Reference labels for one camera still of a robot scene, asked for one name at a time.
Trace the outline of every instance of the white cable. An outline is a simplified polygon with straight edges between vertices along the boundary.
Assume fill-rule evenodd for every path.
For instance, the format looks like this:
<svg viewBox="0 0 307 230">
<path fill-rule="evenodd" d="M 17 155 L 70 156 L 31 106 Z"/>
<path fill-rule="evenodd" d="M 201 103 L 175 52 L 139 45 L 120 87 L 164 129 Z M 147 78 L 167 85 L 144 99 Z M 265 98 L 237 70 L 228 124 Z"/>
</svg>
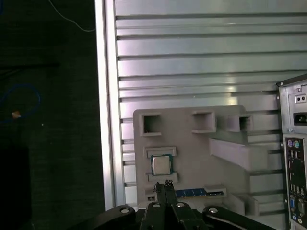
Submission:
<svg viewBox="0 0 307 230">
<path fill-rule="evenodd" d="M 93 30 L 85 30 L 85 29 L 83 29 L 83 28 L 82 28 L 81 26 L 79 26 L 74 20 L 71 20 L 71 19 L 66 18 L 65 16 L 63 16 L 63 14 L 61 14 L 61 13 L 58 11 L 58 9 L 54 6 L 54 4 L 52 3 L 51 0 L 48 0 L 48 1 L 49 1 L 49 3 L 51 4 L 51 6 L 55 9 L 55 11 L 56 11 L 62 18 L 64 18 L 65 20 L 67 20 L 67 21 L 69 21 L 69 22 L 71 22 L 71 23 L 74 23 L 76 26 L 79 27 L 80 30 L 82 30 L 82 31 L 84 31 L 84 32 L 93 32 L 93 31 L 96 30 L 96 29 L 93 29 Z"/>
</svg>

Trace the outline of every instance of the black metal arm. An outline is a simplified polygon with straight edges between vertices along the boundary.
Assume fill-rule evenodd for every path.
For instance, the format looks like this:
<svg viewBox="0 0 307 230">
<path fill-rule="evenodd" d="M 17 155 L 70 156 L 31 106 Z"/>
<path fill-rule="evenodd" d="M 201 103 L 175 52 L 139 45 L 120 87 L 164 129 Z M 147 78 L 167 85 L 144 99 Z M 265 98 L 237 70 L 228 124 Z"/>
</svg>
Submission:
<svg viewBox="0 0 307 230">
<path fill-rule="evenodd" d="M 146 209 L 117 206 L 69 230 L 274 230 L 218 206 L 192 210 L 178 202 L 172 181 L 157 183 L 154 190 L 156 201 Z"/>
</svg>

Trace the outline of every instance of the blue cable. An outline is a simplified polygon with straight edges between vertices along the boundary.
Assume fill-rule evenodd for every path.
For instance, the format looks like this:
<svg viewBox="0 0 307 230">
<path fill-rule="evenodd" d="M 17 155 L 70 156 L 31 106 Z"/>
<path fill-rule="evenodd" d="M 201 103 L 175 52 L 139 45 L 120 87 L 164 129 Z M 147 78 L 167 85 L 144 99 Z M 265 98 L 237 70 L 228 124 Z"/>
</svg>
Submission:
<svg viewBox="0 0 307 230">
<path fill-rule="evenodd" d="M 35 94 L 37 95 L 37 98 L 38 98 L 38 103 L 36 104 L 36 106 L 30 110 L 29 112 L 25 113 L 24 115 L 20 116 L 19 118 L 10 118 L 10 119 L 6 119 L 6 120 L 3 120 L 3 121 L 0 121 L 0 123 L 8 123 L 8 122 L 12 122 L 16 119 L 20 119 L 20 118 L 25 118 L 27 116 L 30 116 L 32 115 L 33 113 L 35 113 L 38 108 L 40 107 L 40 103 L 41 103 L 41 96 L 40 96 L 40 93 L 39 91 L 34 88 L 32 85 L 30 84 L 19 84 L 19 85 L 15 85 L 13 88 L 9 89 L 1 98 L 0 100 L 0 104 L 3 103 L 3 101 L 9 96 L 9 94 L 13 91 L 15 91 L 16 89 L 19 89 L 19 88 L 28 88 L 28 89 L 31 89 L 33 92 L 35 92 Z"/>
</svg>

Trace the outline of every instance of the small orange object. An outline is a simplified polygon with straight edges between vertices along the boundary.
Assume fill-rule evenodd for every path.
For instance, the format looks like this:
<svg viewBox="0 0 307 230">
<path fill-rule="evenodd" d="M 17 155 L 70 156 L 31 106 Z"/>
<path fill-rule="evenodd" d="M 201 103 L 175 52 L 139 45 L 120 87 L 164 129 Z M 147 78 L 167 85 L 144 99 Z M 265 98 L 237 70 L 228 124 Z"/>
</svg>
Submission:
<svg viewBox="0 0 307 230">
<path fill-rule="evenodd" d="M 17 119 L 17 118 L 21 117 L 20 112 L 19 111 L 12 112 L 12 117 L 13 117 L 13 119 Z"/>
</svg>

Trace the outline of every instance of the blue ram module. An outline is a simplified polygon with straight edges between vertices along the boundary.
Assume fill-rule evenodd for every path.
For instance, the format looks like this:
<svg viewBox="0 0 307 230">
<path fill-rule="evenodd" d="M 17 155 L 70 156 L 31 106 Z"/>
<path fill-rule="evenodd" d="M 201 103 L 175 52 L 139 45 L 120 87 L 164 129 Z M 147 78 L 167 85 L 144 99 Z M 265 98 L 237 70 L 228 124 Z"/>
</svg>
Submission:
<svg viewBox="0 0 307 230">
<path fill-rule="evenodd" d="M 222 191 L 208 193 L 203 188 L 176 190 L 175 192 L 176 192 L 177 198 L 193 197 L 193 196 L 221 196 L 221 195 L 224 195 L 224 192 Z"/>
</svg>

